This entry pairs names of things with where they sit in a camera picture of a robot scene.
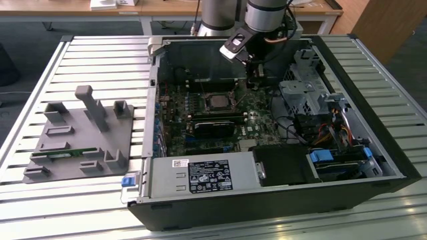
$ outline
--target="barcode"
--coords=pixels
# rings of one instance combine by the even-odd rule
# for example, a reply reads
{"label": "barcode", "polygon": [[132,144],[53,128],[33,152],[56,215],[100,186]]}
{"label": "barcode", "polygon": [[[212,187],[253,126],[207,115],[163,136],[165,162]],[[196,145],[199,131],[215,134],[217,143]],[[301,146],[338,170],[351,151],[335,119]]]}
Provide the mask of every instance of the barcode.
{"label": "barcode", "polygon": [[188,159],[176,159],[172,161],[172,167],[179,168],[179,167],[188,167]]}

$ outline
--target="blue latch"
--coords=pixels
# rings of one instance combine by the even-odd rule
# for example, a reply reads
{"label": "blue latch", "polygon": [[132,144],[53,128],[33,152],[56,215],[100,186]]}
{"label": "blue latch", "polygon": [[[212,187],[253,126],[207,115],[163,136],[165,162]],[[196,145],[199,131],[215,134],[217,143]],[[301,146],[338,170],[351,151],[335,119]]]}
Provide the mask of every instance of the blue latch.
{"label": "blue latch", "polygon": [[315,150],[309,154],[311,161],[313,163],[316,162],[324,162],[324,161],[334,161],[334,157],[330,150]]}
{"label": "blue latch", "polygon": [[368,147],[363,148],[363,152],[366,154],[367,159],[370,159],[374,156],[372,151]]}
{"label": "blue latch", "polygon": [[125,188],[125,187],[133,187],[136,184],[136,180],[135,180],[135,176],[125,176],[123,179],[121,179],[121,187]]}

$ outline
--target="white table leg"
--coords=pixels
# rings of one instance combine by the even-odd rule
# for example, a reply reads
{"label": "white table leg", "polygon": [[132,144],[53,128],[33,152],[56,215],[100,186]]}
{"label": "white table leg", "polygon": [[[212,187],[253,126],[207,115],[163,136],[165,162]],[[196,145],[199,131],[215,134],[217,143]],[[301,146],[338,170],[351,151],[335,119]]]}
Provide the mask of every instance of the white table leg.
{"label": "white table leg", "polygon": [[144,35],[153,35],[152,31],[152,17],[151,16],[140,16],[139,17],[140,25],[141,25],[141,31]]}
{"label": "white table leg", "polygon": [[330,34],[331,29],[334,27],[334,23],[336,21],[338,16],[336,15],[328,15],[325,17],[325,20],[323,21],[317,34]]}

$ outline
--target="connector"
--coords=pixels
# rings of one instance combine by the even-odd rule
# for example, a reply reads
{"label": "connector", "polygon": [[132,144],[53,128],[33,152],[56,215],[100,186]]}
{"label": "connector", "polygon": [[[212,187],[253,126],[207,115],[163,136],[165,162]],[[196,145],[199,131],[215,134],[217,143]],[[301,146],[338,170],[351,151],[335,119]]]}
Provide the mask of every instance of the connector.
{"label": "connector", "polygon": [[121,187],[135,187],[140,182],[141,172],[128,173],[121,178]]}
{"label": "connector", "polygon": [[189,35],[191,36],[196,36],[197,32],[196,32],[196,23],[193,22],[191,25],[191,30],[189,30]]}

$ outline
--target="motherboard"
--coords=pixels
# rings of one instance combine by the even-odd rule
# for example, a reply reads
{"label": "motherboard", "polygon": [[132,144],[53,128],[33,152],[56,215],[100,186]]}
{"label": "motherboard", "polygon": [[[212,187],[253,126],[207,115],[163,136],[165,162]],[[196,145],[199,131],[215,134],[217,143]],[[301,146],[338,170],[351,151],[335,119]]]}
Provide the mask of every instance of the motherboard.
{"label": "motherboard", "polygon": [[167,156],[247,152],[283,142],[264,88],[244,79],[187,80],[159,89]]}

